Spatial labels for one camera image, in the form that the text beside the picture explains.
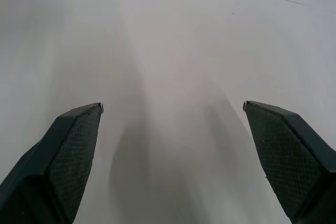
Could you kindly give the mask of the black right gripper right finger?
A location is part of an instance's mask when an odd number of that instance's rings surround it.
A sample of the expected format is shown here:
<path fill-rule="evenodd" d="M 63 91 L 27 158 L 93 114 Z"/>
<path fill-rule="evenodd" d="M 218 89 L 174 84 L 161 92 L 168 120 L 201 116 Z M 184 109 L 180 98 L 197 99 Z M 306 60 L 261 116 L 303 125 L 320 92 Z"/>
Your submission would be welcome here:
<path fill-rule="evenodd" d="M 336 151 L 298 114 L 245 101 L 261 166 L 292 224 L 336 224 Z"/>

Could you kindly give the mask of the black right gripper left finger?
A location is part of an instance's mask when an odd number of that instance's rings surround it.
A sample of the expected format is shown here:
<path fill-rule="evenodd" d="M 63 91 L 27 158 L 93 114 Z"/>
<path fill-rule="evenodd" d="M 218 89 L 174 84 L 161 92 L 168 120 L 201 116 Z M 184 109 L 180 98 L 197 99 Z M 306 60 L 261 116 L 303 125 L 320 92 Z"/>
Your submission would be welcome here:
<path fill-rule="evenodd" d="M 102 113 L 102 103 L 92 103 L 54 120 L 0 184 L 0 224 L 73 224 Z"/>

